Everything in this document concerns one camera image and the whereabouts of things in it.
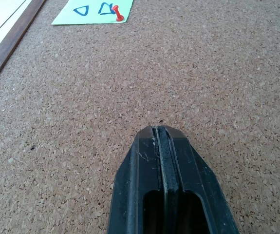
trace scratch mark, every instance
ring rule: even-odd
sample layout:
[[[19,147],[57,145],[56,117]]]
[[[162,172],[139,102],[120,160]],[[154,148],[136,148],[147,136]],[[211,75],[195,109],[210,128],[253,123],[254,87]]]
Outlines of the scratch mark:
[[[144,153],[145,157],[143,157],[140,152],[139,155],[142,159],[146,160],[147,162],[149,161],[149,157],[145,153]]]

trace blue triangle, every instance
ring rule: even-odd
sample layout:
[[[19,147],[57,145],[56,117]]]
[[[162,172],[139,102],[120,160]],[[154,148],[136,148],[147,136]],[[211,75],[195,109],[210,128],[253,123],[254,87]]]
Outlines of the blue triangle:
[[[81,13],[78,11],[78,9],[81,9],[81,8],[86,8],[86,12],[85,13]],[[89,11],[89,6],[81,6],[79,8],[76,8],[74,9],[73,11],[75,11],[77,14],[80,14],[81,16],[86,16],[88,14],[88,11]]]

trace push pin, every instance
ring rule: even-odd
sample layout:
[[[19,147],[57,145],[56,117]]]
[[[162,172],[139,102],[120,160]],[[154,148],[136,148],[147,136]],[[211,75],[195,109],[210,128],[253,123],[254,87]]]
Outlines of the push pin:
[[[118,5],[113,6],[113,7],[112,7],[112,10],[116,13],[116,15],[117,15],[116,20],[117,20],[118,22],[124,20],[124,17],[123,17],[123,16],[119,13],[119,11],[118,11]]]

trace black plastic object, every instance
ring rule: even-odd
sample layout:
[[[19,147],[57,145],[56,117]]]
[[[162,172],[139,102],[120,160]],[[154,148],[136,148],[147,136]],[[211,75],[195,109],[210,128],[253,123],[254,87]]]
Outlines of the black plastic object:
[[[213,171],[184,134],[140,131],[115,178],[108,234],[238,234]]]

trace wooden frame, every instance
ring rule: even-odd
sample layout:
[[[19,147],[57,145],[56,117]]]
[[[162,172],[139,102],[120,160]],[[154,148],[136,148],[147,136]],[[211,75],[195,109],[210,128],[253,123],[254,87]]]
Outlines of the wooden frame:
[[[0,43],[0,72],[15,51],[24,34],[33,23],[46,0],[32,0],[18,21]]]

